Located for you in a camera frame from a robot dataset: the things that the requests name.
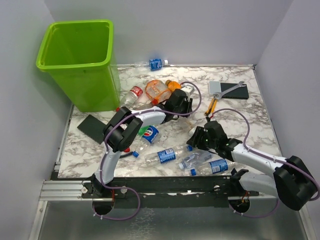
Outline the orange juice bottle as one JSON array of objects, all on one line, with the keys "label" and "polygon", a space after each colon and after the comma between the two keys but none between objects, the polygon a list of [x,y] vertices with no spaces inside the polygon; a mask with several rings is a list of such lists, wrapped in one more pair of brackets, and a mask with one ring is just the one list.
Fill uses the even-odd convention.
[{"label": "orange juice bottle", "polygon": [[181,85],[176,82],[176,81],[173,81],[173,80],[167,80],[165,82],[165,85],[167,86],[167,88],[173,93],[176,89],[181,89]]}]

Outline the crushed orange label bottle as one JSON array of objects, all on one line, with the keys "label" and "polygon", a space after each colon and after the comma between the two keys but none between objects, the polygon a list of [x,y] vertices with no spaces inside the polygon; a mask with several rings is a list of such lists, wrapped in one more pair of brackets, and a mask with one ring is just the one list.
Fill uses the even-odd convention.
[{"label": "crushed orange label bottle", "polygon": [[154,79],[147,82],[145,86],[145,94],[155,106],[169,99],[172,92],[163,81]]}]

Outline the blue label water bottle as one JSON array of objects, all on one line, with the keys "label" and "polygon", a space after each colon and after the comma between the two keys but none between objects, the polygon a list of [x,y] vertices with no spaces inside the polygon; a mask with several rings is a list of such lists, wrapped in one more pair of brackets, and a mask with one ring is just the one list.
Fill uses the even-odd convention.
[{"label": "blue label water bottle", "polygon": [[193,147],[187,144],[176,145],[174,147],[167,148],[158,152],[150,153],[144,157],[147,165],[164,164],[184,156],[185,154],[192,152]]}]

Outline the brown tea bottle green cap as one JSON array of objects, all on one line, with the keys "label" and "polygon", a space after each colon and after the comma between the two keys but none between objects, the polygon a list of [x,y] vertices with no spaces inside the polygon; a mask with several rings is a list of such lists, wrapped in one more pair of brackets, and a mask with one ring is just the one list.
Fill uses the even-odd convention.
[{"label": "brown tea bottle green cap", "polygon": [[196,120],[186,120],[187,123],[187,127],[188,127],[188,136],[192,136],[195,131],[196,131],[196,127],[197,127],[197,121]]}]

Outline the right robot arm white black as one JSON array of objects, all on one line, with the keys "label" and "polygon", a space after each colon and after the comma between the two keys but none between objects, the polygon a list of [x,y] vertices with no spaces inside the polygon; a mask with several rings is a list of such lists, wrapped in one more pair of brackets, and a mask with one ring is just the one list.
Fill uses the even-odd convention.
[{"label": "right robot arm white black", "polygon": [[214,150],[223,159],[251,167],[259,173],[240,170],[235,173],[229,189],[240,196],[254,191],[278,198],[284,205],[299,211],[318,192],[318,186],[304,162],[297,156],[274,156],[229,138],[215,120],[189,131],[187,144],[200,150]]}]

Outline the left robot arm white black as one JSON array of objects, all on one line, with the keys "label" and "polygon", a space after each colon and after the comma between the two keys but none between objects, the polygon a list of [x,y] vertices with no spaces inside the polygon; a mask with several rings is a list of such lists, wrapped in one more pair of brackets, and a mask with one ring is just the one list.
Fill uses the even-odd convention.
[{"label": "left robot arm white black", "polygon": [[92,193],[101,198],[110,193],[109,183],[114,178],[120,156],[133,143],[140,128],[167,123],[175,116],[187,118],[193,112],[192,104],[193,99],[186,92],[176,89],[165,103],[148,109],[133,111],[121,107],[104,128],[105,153],[92,176]]}]

